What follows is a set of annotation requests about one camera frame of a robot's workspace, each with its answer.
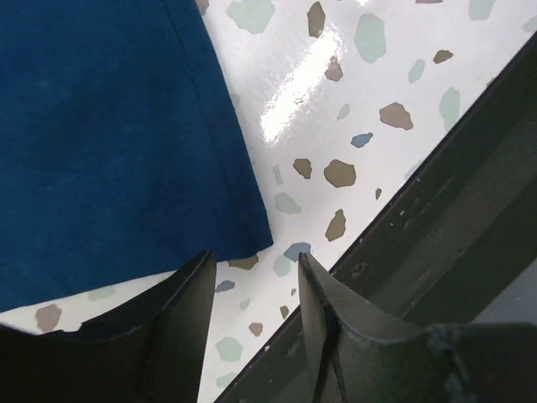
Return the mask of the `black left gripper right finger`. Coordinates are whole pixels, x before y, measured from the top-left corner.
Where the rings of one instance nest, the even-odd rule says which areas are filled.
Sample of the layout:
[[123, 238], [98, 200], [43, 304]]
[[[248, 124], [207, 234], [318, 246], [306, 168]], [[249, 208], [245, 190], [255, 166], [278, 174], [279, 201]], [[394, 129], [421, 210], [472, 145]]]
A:
[[535, 326], [419, 327], [350, 290], [309, 254], [300, 254], [298, 269], [313, 401], [535, 401]]

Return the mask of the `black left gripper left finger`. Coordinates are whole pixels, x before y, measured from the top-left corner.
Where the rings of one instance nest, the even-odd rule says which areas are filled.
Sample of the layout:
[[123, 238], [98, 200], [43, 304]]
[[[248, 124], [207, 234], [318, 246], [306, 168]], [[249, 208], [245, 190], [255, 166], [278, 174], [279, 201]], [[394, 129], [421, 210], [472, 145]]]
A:
[[194, 402], [216, 282], [211, 252], [75, 332], [1, 327], [3, 402]]

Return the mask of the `blue Mickey Mouse t-shirt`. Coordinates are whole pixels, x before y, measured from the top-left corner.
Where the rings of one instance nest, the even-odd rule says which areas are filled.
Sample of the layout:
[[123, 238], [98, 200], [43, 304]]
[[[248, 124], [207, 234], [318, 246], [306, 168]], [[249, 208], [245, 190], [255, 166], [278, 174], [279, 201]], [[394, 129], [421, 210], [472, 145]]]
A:
[[2, 2], [3, 311], [272, 242], [195, 2]]

